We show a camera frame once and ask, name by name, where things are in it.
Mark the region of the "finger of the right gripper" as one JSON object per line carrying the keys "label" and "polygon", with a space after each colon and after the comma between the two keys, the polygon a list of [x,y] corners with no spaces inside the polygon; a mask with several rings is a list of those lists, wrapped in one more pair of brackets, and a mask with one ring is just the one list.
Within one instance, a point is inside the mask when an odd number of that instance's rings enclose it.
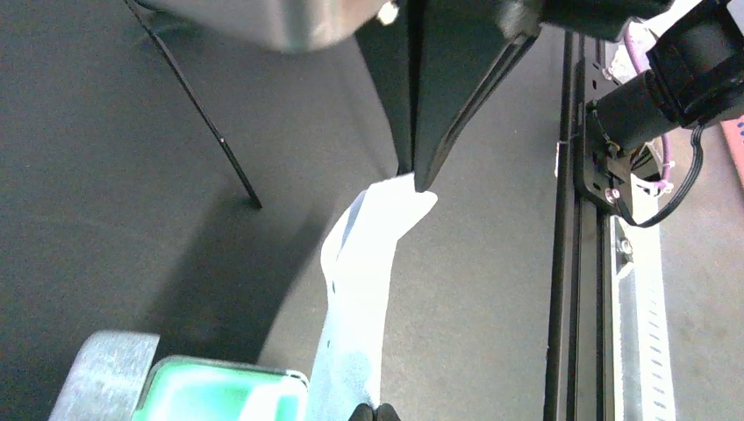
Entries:
{"label": "finger of the right gripper", "polygon": [[427,1],[417,78],[415,189],[431,188],[455,141],[540,34],[539,1]]}
{"label": "finger of the right gripper", "polygon": [[397,173],[413,171],[415,111],[411,84],[411,30],[417,1],[396,1],[397,17],[388,25],[370,19],[355,38],[390,126]]}

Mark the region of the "blue-grey glasses case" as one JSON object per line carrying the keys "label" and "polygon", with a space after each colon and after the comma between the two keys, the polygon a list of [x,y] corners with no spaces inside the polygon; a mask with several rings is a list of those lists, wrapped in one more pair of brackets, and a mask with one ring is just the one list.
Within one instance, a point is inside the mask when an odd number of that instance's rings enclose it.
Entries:
{"label": "blue-grey glasses case", "polygon": [[154,358],[160,337],[99,331],[84,342],[52,420],[302,420],[297,371],[186,355]]}

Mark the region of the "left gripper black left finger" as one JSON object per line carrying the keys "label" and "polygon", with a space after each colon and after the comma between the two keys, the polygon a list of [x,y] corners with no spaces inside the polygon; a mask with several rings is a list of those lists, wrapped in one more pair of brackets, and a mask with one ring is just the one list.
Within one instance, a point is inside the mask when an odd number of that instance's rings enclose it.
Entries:
{"label": "left gripper black left finger", "polygon": [[348,421],[375,421],[376,411],[366,403],[359,403],[353,410]]}

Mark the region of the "black sunglasses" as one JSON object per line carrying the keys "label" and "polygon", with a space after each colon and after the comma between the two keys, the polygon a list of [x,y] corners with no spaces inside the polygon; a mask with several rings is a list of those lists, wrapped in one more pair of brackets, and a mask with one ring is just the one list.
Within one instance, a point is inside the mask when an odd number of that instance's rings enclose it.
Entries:
{"label": "black sunglasses", "polygon": [[205,125],[207,126],[213,138],[218,142],[218,145],[223,151],[225,157],[230,162],[233,171],[236,173],[236,175],[240,179],[240,182],[249,197],[249,201],[251,205],[257,210],[262,209],[263,205],[262,205],[261,199],[258,197],[257,193],[255,192],[254,187],[252,183],[249,181],[243,167],[240,165],[233,150],[231,149],[228,142],[225,140],[225,137],[221,134],[221,132],[215,126],[207,110],[204,108],[204,106],[199,101],[195,90],[193,90],[193,88],[191,87],[186,74],[184,74],[181,68],[179,67],[178,62],[176,58],[174,57],[174,55],[170,52],[170,50],[168,49],[164,41],[161,39],[161,37],[153,31],[150,25],[146,22],[145,18],[140,14],[138,6],[135,4],[135,2],[124,0],[124,4],[129,9],[129,11],[132,13],[136,21],[139,23],[139,25],[142,27],[142,29],[146,33],[147,37],[151,40],[153,45],[160,52],[165,62],[167,62],[168,67],[174,74],[176,80],[178,81],[184,93],[187,95],[192,106],[194,107],[194,109],[196,110],[200,118],[204,121]]}

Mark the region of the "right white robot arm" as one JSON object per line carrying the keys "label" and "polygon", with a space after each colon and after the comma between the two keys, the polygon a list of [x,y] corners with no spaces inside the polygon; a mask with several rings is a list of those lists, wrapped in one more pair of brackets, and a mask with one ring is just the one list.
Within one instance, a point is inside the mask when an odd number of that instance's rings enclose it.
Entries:
{"label": "right white robot arm", "polygon": [[[400,1],[390,24],[356,34],[396,150],[398,170],[428,190],[455,141],[498,84],[523,58],[543,25],[616,42],[631,20],[668,11],[668,1]],[[743,112],[743,9],[703,1],[647,52],[649,67],[586,105],[576,186],[632,220],[622,185],[645,142],[690,129],[693,163],[669,202],[644,227],[684,200],[703,165],[702,131]]]}

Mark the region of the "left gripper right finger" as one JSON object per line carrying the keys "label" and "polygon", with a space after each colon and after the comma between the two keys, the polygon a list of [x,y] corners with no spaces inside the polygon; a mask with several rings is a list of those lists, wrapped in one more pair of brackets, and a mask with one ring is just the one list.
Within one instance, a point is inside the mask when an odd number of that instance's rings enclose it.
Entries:
{"label": "left gripper right finger", "polygon": [[391,404],[382,403],[376,409],[376,421],[401,421],[401,418]]}

